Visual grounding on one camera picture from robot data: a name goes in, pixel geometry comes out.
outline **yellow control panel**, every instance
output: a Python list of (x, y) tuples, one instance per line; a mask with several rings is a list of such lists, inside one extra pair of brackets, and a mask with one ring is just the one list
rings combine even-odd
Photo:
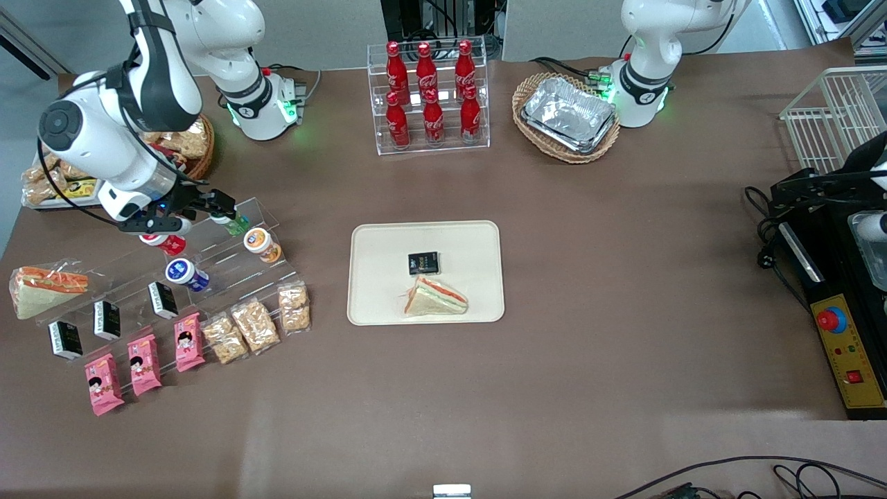
[(883, 408), (885, 401), (844, 295), (810, 305), (828, 362), (847, 408)]

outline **small black package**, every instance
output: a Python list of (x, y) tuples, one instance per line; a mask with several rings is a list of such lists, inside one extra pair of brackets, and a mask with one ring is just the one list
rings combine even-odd
[(428, 253), (412, 253), (410, 259), (410, 275), (438, 274), (441, 272), (440, 265), (437, 263), (437, 251), (429, 251)]
[(93, 334), (108, 341), (120, 338), (120, 308), (104, 300), (93, 304)]
[(74, 360), (83, 355), (83, 347), (80, 345), (80, 335), (77, 327), (67, 322), (55, 321), (50, 324), (50, 339), (52, 340), (52, 354), (62, 359)]
[(148, 285), (151, 294), (151, 307), (154, 313), (163, 319), (174, 319), (178, 315), (176, 297), (172, 295), (172, 289), (162, 282), (152, 282)]

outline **table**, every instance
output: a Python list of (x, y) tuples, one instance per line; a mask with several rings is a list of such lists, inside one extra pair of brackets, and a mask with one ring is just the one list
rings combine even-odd
[[(530, 63), (491, 65), (489, 150), (384, 158), (361, 71), (325, 74), (305, 124), (262, 144), (202, 81), (213, 185), (277, 216), (314, 330), (96, 418), (82, 372), (51, 357), (4, 294), (4, 495), (428, 497), (432, 484), (467, 482), (478, 498), (606, 498), (740, 454), (887, 475), (887, 423), (844, 420), (805, 311), (755, 265), (758, 215), (742, 200), (743, 186), (797, 167), (778, 112), (822, 69), (851, 64), (845, 42), (687, 57), (655, 121), (579, 167), (511, 122), (513, 89), (539, 70)], [(501, 321), (348, 323), (356, 226), (460, 219), (499, 226)], [(23, 210), (0, 270), (95, 265), (112, 242), (139, 247), (79, 213)], [(686, 478), (783, 494), (764, 463)]]

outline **coca-cola bottle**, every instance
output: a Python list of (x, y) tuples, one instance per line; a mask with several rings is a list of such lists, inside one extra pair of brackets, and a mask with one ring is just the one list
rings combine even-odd
[(406, 65), (400, 58), (397, 42), (389, 42), (388, 55), (389, 86), (397, 94), (397, 103), (406, 106), (410, 104), (410, 84), (406, 80)]
[(410, 146), (410, 131), (406, 125), (406, 112), (400, 107), (397, 92), (390, 91), (386, 96), (389, 103), (388, 112), (385, 117), (389, 121), (389, 131), (391, 132), (391, 142), (394, 148), (402, 151)]
[(444, 111), (437, 102), (437, 88), (422, 93), (425, 109), (425, 140), (429, 147), (440, 147), (444, 143)]
[(460, 111), (462, 118), (462, 141), (466, 144), (477, 144), (481, 138), (481, 106), (477, 103), (477, 87), (466, 87), (465, 101)]
[(456, 60), (456, 100), (461, 102), (467, 87), (475, 86), (475, 61), (471, 59), (471, 41), (459, 42), (459, 59)]
[(426, 97), (434, 90), (435, 102), (437, 102), (437, 67), (431, 60), (431, 45), (428, 42), (419, 43), (419, 64), (416, 65), (416, 77), (419, 78), (419, 95), (422, 102), (428, 103)]

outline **wicker basket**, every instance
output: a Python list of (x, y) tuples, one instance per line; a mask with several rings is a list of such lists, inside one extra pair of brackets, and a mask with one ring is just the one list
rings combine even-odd
[(203, 122), (203, 131), (207, 134), (207, 153), (200, 159), (189, 160), (185, 162), (184, 172), (188, 177), (194, 180), (201, 180), (209, 173), (209, 166), (213, 162), (213, 149), (216, 148), (216, 133), (213, 131), (213, 124), (205, 115), (200, 115)]
[(604, 138), (600, 141), (600, 144), (598, 144), (598, 146), (591, 154), (578, 154), (574, 151), (569, 150), (560, 142), (529, 126), (521, 118), (521, 108), (524, 104), (527, 103), (528, 100), (530, 100), (530, 97), (536, 91), (539, 84), (547, 78), (554, 78), (557, 76), (564, 78), (568, 82), (572, 83), (579, 90), (587, 91), (589, 93), (593, 92), (591, 87), (589, 87), (585, 83), (580, 82), (572, 76), (558, 75), (557, 73), (539, 73), (538, 75), (533, 75), (517, 86), (517, 90), (514, 91), (514, 96), (512, 96), (511, 98), (511, 111), (512, 117), (514, 118), (514, 124), (517, 125), (517, 128), (520, 129), (521, 132), (523, 132), (523, 135), (527, 139), (529, 139), (530, 142), (536, 145), (536, 147), (538, 147), (540, 151), (548, 154), (549, 156), (552, 156), (553, 158), (557, 158), (563, 162), (568, 162), (570, 164), (583, 164), (587, 162), (592, 162), (603, 156), (604, 153), (606, 153), (607, 150), (613, 146), (613, 143), (616, 142), (616, 137), (619, 136), (618, 118), (616, 119), (616, 122), (613, 123), (613, 126), (610, 127), (607, 135), (604, 136)]

